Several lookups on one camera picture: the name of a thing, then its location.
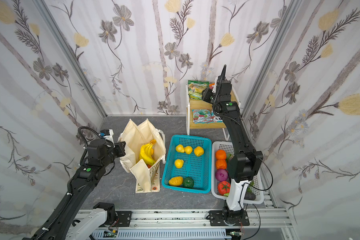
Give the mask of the cream floral tote bag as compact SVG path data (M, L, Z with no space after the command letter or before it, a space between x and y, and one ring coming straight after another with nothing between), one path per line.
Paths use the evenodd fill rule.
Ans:
M165 134L145 120L137 125L129 120L118 139L125 142L126 155L120 163L127 173L136 178L136 193L160 191L160 164L165 164Z

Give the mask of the yellow banana bunch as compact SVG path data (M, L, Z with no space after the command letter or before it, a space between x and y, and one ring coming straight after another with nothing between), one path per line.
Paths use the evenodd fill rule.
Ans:
M140 160L143 160L147 166L153 166L156 162L153 159L153 146L156 144L156 142L156 140L151 140L149 143L143 145L140 149Z

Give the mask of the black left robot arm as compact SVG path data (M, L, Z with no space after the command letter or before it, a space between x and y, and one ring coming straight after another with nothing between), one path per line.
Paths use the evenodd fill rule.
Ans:
M79 127L78 135L84 142L79 168L67 183L67 192L53 213L31 240L64 240L69 228L87 199L115 159L124 157L125 142L114 142L113 130L99 133L90 127Z

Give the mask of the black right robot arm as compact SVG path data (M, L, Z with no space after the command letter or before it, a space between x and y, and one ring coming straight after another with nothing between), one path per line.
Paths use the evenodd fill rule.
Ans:
M232 83L226 79L224 65L216 81L216 90L206 89L202 100L212 104L212 110L225 124L234 147L234 156L228 163L228 174L231 178L231 189L221 211L210 211L207 220L211 226L248 226L248 215L243 203L247 188L258 175L263 162L263 153L257 151L246 133L240 108L231 100Z

